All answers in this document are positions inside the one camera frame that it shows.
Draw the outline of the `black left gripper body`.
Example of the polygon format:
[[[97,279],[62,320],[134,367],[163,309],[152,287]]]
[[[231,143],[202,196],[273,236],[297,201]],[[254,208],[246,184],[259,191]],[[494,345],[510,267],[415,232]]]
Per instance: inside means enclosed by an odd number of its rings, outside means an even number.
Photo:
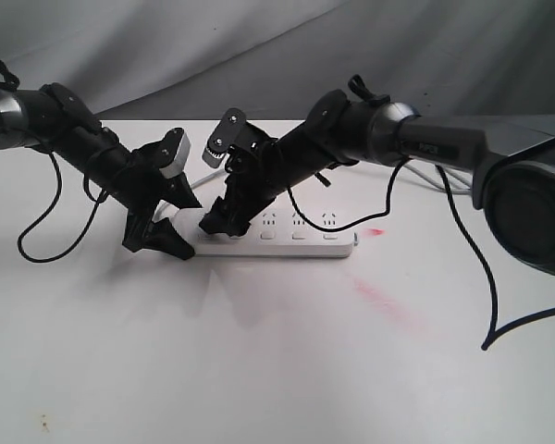
[[[156,157],[160,142],[149,142],[130,153],[123,166],[116,166],[105,181],[105,190],[127,208],[122,245],[133,253],[145,248],[146,230],[154,221],[157,206],[164,202],[166,178]]]

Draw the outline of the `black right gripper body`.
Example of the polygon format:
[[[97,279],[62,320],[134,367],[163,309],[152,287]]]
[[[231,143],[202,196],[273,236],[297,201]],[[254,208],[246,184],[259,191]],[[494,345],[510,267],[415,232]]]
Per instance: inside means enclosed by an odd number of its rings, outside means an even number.
[[[271,137],[251,123],[223,123],[221,140],[228,173],[221,215],[257,216],[290,183],[288,139]]]

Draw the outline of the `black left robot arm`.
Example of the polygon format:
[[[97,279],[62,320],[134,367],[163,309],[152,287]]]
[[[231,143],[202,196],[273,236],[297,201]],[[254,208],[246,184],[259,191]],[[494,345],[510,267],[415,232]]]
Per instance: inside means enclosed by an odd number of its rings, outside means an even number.
[[[1,59],[0,75],[0,150],[30,148],[47,155],[54,168],[59,159],[75,167],[95,207],[113,198],[127,209],[122,244],[131,252],[147,249],[181,260],[195,255],[168,218],[154,219],[160,203],[179,209],[201,205],[184,172],[191,149],[184,129],[129,150],[64,85],[22,90]]]

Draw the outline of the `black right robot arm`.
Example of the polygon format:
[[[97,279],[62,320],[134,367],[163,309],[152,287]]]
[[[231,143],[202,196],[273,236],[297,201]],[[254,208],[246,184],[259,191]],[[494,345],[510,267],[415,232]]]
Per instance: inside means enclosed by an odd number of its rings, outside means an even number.
[[[354,76],[347,91],[326,93],[280,137],[229,109],[203,160],[228,175],[201,227],[229,236],[243,235],[281,193],[327,168],[419,160],[458,169],[471,175],[473,206],[502,248],[555,276],[555,115],[424,116]]]

